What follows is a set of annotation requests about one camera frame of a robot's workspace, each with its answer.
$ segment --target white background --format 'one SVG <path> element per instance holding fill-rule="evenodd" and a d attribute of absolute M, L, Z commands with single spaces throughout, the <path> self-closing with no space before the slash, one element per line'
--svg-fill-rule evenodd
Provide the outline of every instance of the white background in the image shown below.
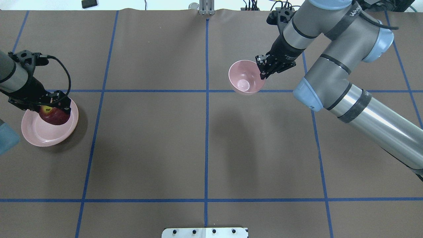
<path fill-rule="evenodd" d="M 198 0 L 147 0 L 147 10 L 185 10 L 192 2 Z M 301 5 L 304 0 L 290 0 L 292 5 Z M 1 10 L 121 10 L 133 8 L 144 10 L 144 0 L 97 0 L 98 6 L 83 9 L 81 0 L 0 0 Z M 269 11 L 274 2 L 258 0 L 258 7 L 262 11 Z M 423 12 L 423 0 L 416 0 L 412 6 Z M 245 7 L 242 0 L 215 0 L 214 8 L 240 10 Z"/>

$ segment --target red apple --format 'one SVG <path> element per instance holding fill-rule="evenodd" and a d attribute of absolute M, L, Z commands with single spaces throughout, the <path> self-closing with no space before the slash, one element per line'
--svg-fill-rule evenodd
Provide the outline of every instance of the red apple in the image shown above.
<path fill-rule="evenodd" d="M 39 115 L 45 122 L 57 126 L 65 124 L 71 117 L 70 114 L 66 114 L 63 110 L 49 106 L 41 106 Z"/>

